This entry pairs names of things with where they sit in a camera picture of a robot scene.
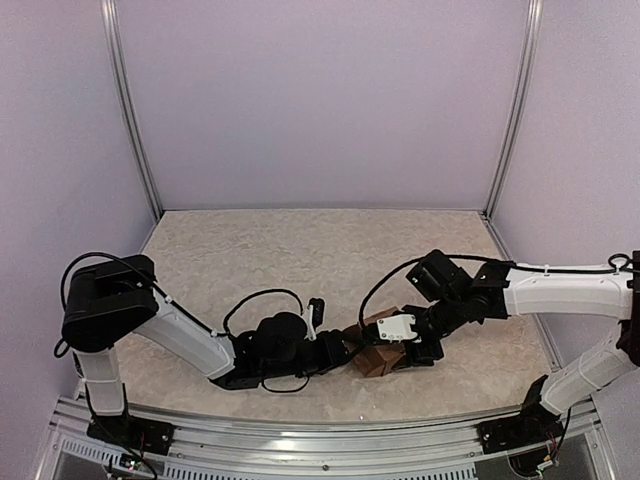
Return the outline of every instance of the table surface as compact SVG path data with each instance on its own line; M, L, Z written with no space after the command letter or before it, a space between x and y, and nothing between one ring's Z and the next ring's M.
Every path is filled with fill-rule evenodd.
M245 295L290 288L303 301L326 302L321 329L354 324L362 298L396 265L434 248L497 256L475 212L420 210L231 210L167 212L144 253L160 285L204 323L221 329L224 315ZM477 264L461 262L474 273ZM367 313L424 299L399 274L374 295ZM255 328L287 297L247 303L234 332ZM235 418L283 422L424 419L517 405L549 367L533 319L468 324L443 340L434 367L363 378L352 365L314 377L296 394L262 389L228 392L163 348L138 335L117 344L129 401ZM272 379L271 388L299 379Z

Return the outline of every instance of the enclosure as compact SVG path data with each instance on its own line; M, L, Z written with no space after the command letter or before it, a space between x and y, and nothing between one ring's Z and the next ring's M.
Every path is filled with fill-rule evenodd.
M387 272L432 249L597 265L639 247L636 1L0 9L3 479L105 478L123 452L85 435L73 361L52 356L60 277L87 251L144 252L212 328L284 287L323 298L321 328L343 329ZM425 303L403 277L368 314ZM232 329L291 305L256 299ZM433 367L349 365L283 395L222 390L140 336L116 350L132 412L178 427L166 457L145 455L160 478L512 479L474 425L516 412L614 325L469 324ZM638 379L574 407L544 478L637 478Z

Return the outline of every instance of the cardboard box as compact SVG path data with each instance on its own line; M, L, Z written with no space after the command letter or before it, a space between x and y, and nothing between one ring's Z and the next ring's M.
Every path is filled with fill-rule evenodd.
M398 311L397 307L389 308L364 319L365 325L377 322L381 318L387 318ZM354 339L362 339L360 325L352 325L344 330L344 333ZM397 364L404 364L405 350L402 343L392 345L369 346L353 359L358 370L364 377L382 377L390 373Z

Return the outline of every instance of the lavender wall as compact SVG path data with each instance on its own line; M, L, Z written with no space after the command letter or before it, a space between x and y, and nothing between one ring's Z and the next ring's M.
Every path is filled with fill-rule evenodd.
M481 208L527 5L119 2L163 204Z
M640 5L545 2L526 112L496 224L519 260L600 263L640 249ZM614 322L548 317L568 362ZM640 374L595 397L621 478L640 471Z
M0 478L24 479L75 375L54 360L58 282L87 250L152 227L123 127L100 4L0 2Z

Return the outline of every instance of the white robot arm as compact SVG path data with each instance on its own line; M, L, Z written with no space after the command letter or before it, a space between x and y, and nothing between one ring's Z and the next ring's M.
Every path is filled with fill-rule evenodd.
M602 266L573 268L604 269ZM545 275L511 270L507 281L509 286L504 290L504 298L508 315L570 313L616 320L632 318L633 275L628 272ZM618 346L623 333L622 326L613 328L579 358L552 373L542 387L540 405L560 415L616 378L638 368L629 353Z
M280 312L264 318L256 330L237 337L210 329L166 295L155 283L154 264L144 255L119 259L76 270L69 283L62 338L70 346L86 387L93 422L88 434L127 448L166 454L173 427L128 414L126 390L120 379L114 344L130 333L142 335L190 363L216 385L228 389L255 388L265 379L295 375L322 375L350 361L338 330L315 332L322 324L324 302L311 299L308 317ZM78 259L72 263L64 278ZM270 289L265 293L288 293Z
M512 315L561 313L619 320L605 338L565 368L531 386L519 416L479 426L486 453L544 441L573 405L640 366L640 252L624 264L549 267L488 261L474 278L434 250L417 261L407 279L429 301L428 308L405 306L397 315L363 326L376 343L402 341L438 345L467 322Z

